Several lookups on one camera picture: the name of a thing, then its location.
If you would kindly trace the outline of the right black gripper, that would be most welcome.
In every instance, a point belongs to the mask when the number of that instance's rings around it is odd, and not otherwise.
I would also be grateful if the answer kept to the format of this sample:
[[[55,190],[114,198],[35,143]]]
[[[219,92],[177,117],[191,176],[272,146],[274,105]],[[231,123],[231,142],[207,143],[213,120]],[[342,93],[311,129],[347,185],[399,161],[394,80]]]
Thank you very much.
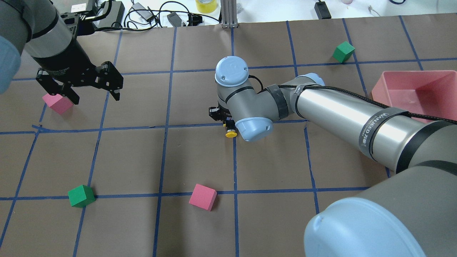
[[[221,121],[222,123],[235,123],[233,117],[230,113],[230,110],[222,107],[218,104],[217,107],[209,107],[209,117],[215,121]]]

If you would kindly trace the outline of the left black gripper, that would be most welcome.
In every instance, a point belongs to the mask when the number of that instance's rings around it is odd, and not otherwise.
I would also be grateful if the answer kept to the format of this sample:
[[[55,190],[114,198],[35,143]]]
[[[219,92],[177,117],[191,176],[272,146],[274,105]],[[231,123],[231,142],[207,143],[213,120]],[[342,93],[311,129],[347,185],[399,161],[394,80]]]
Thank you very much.
[[[93,64],[75,39],[61,53],[36,57],[36,62],[42,71],[37,73],[36,81],[52,96],[66,97],[78,105],[80,97],[72,87],[92,86],[109,91],[115,101],[120,100],[123,76],[110,61]]]

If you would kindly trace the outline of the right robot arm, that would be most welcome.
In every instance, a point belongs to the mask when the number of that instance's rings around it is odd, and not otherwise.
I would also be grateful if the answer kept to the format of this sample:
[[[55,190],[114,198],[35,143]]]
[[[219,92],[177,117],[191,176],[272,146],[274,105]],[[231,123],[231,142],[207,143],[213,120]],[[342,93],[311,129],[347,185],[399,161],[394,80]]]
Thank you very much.
[[[430,123],[346,90],[314,73],[256,92],[246,62],[215,68],[215,120],[232,118],[243,140],[273,131],[294,113],[348,142],[396,174],[315,215],[304,231],[307,257],[455,257],[456,122]]]

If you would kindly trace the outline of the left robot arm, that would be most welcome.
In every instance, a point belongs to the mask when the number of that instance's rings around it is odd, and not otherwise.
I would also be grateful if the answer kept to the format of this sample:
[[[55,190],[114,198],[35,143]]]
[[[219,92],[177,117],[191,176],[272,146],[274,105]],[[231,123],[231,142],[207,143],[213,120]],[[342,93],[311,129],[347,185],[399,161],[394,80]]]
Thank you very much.
[[[118,101],[124,78],[106,61],[94,65],[77,41],[81,19],[70,14],[74,21],[57,11],[50,0],[1,1],[1,93],[10,86],[26,51],[40,68],[36,81],[52,95],[79,103],[74,87],[91,86],[103,89]]]

